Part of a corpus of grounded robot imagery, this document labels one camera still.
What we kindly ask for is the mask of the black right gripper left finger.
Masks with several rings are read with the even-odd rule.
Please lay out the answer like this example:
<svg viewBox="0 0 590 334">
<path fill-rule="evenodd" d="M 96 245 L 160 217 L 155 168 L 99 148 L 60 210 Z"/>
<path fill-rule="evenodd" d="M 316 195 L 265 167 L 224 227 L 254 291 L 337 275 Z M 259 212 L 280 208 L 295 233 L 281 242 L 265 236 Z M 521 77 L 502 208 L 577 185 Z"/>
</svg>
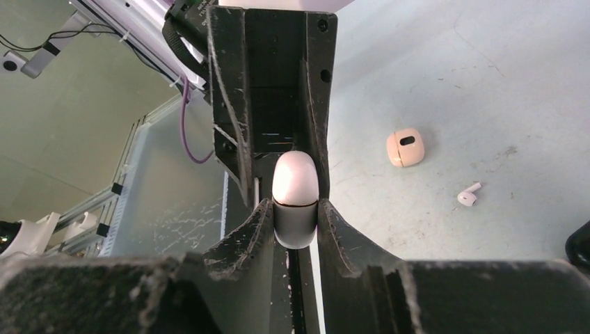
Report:
<svg viewBox="0 0 590 334">
<path fill-rule="evenodd" d="M 268 333 L 274 234 L 264 199 L 205 253 L 1 261 L 2 333 Z"/>
</svg>

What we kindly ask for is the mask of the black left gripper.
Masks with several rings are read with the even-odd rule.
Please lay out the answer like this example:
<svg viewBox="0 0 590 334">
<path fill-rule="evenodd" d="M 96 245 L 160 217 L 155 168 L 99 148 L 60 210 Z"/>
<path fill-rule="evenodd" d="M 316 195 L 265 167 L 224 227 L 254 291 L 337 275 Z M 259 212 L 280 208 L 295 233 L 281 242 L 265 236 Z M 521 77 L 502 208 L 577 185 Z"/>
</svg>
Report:
<svg viewBox="0 0 590 334">
<path fill-rule="evenodd" d="M 174 1 L 164 40 L 204 81 L 216 159 L 254 204 L 253 157 L 308 153 L 319 197 L 330 195 L 328 116 L 338 18 L 334 13 Z"/>
</svg>

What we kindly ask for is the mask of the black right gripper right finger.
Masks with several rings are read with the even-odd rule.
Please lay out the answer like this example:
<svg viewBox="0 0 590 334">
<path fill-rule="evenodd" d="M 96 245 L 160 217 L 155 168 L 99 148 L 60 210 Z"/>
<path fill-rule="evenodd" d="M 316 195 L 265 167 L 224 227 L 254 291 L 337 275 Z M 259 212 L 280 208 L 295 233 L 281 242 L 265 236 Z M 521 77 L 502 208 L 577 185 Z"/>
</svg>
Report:
<svg viewBox="0 0 590 334">
<path fill-rule="evenodd" d="M 328 333 L 588 333 L 589 279 L 556 260 L 405 261 L 319 201 Z"/>
</svg>

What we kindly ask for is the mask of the white earbud charging case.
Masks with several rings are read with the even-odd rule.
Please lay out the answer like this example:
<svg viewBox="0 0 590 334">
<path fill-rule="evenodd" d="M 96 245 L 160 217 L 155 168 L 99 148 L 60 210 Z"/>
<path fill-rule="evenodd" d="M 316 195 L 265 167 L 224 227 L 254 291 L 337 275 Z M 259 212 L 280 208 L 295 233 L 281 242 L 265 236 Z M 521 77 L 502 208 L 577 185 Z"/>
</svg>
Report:
<svg viewBox="0 0 590 334">
<path fill-rule="evenodd" d="M 288 249 L 308 247 L 317 229 L 319 180 L 315 164 L 305 152 L 282 154 L 273 173 L 274 231 Z"/>
</svg>

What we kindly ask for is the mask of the white earbud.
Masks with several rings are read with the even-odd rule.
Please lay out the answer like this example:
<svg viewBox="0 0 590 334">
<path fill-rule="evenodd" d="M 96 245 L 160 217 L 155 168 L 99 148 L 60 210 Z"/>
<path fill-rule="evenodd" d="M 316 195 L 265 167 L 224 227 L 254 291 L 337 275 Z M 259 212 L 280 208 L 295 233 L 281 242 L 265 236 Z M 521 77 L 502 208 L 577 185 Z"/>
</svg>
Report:
<svg viewBox="0 0 590 334">
<path fill-rule="evenodd" d="M 481 182 L 476 182 L 472 186 L 464 189 L 456 197 L 458 202 L 463 206 L 472 207 L 477 201 L 475 191 L 478 191 L 480 188 L 482 188 Z"/>
</svg>

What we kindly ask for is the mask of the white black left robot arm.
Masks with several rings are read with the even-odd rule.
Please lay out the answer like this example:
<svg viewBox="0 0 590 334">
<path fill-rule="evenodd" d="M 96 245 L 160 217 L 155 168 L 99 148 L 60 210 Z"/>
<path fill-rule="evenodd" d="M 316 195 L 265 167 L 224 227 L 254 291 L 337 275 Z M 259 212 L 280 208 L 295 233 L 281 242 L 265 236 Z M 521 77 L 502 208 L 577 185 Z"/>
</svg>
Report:
<svg viewBox="0 0 590 334">
<path fill-rule="evenodd" d="M 327 134 L 338 18 L 297 1 L 77 1 L 212 107 L 217 161 L 250 205 L 267 155 L 311 156 L 330 194 Z"/>
</svg>

